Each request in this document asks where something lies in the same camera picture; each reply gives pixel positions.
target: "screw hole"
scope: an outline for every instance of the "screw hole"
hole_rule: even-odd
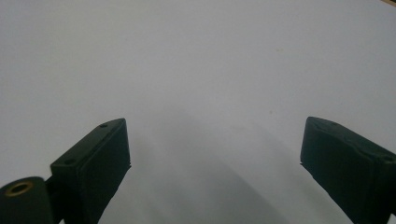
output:
[[[75,161],[76,161],[75,159],[70,159],[70,160],[65,161],[64,164],[70,165],[70,164],[73,164]]]
[[[31,189],[32,187],[33,187],[33,183],[30,181],[17,183],[15,185],[11,186],[9,189],[7,189],[6,196],[15,197],[15,196],[21,195],[21,194],[29,191],[29,189]]]

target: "white surface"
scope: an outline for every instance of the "white surface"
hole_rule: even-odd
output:
[[[0,185],[124,117],[103,224],[351,223],[299,165],[304,122],[395,152],[395,21],[377,0],[2,0]]]

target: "gray surface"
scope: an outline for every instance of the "gray surface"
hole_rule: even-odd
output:
[[[350,223],[299,165],[304,120],[395,152],[395,21],[376,0],[0,1],[0,185],[125,117],[103,224]]]

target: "black plastic part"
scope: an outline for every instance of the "black plastic part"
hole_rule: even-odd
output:
[[[96,127],[50,166],[53,201],[63,204],[57,217],[96,224],[130,167],[125,119]],[[66,197],[55,197],[59,192]]]
[[[53,224],[50,197],[40,177],[27,177],[0,189],[1,224]]]
[[[394,213],[396,155],[379,145],[310,117],[301,162],[354,223],[385,224]]]

